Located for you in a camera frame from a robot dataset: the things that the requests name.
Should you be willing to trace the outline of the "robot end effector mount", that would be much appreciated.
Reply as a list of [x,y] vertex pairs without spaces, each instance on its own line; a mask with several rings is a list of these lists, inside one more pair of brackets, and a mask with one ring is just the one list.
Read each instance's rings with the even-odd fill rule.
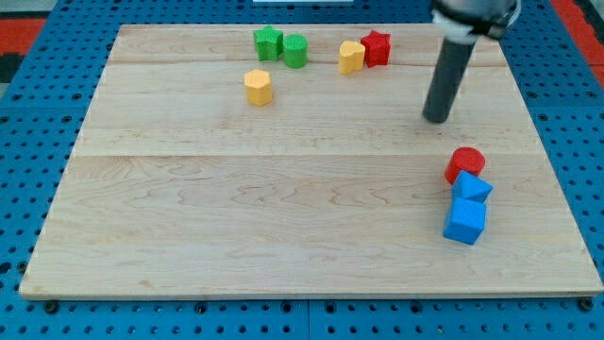
[[519,18],[520,0],[432,0],[432,22],[453,43],[500,40]]

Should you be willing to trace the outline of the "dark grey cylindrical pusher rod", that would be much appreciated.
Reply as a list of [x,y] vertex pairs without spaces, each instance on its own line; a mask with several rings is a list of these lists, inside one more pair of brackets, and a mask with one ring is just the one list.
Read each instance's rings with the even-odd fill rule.
[[449,116],[475,45],[444,39],[423,107],[430,123],[444,123]]

